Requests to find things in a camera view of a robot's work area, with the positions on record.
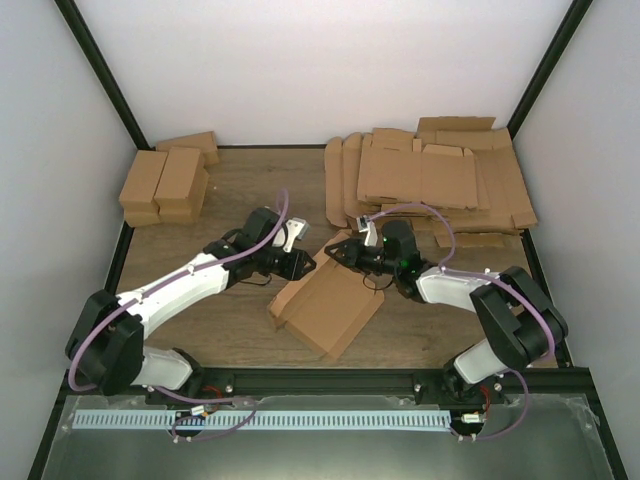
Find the brown cardboard box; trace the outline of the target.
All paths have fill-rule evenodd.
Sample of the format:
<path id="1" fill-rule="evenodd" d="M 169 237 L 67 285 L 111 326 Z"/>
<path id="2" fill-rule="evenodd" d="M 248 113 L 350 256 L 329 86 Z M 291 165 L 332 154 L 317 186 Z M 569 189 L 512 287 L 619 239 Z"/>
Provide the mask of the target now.
<path id="1" fill-rule="evenodd" d="M 316 267 L 288 282 L 268 306 L 275 329 L 285 329 L 317 355 L 337 360 L 385 300 L 373 282 L 331 259 L 323 250 Z"/>

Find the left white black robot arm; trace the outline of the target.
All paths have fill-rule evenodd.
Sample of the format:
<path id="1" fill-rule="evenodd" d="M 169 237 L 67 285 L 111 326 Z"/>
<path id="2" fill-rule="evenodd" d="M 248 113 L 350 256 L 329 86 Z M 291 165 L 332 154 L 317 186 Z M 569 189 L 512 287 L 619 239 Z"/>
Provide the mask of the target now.
<path id="1" fill-rule="evenodd" d="M 69 387 L 111 396 L 145 386 L 184 404 L 196 402 L 204 392 L 203 367 L 179 348 L 147 346 L 147 338 L 195 303 L 255 274 L 302 279 L 316 266 L 311 255 L 294 245 L 308 229 L 303 219 L 260 207 L 242 227 L 226 232 L 164 277 L 120 294 L 95 292 L 65 349 L 71 362 Z"/>

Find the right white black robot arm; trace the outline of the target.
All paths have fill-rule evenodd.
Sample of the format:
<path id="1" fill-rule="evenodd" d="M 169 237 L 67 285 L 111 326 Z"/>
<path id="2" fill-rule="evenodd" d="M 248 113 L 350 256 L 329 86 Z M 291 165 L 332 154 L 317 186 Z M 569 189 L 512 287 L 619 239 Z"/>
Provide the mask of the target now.
<path id="1" fill-rule="evenodd" d="M 568 335 L 563 316 L 523 268 L 483 273 L 453 270 L 422 256 L 407 222 L 393 220 L 379 231 L 369 219 L 363 224 L 364 237 L 325 247 L 329 258 L 363 275 L 389 275 L 409 300 L 477 315 L 485 338 L 444 367 L 443 390 L 451 400 L 468 402 L 488 378 L 508 370 L 521 372 L 553 356 L 556 345 Z"/>

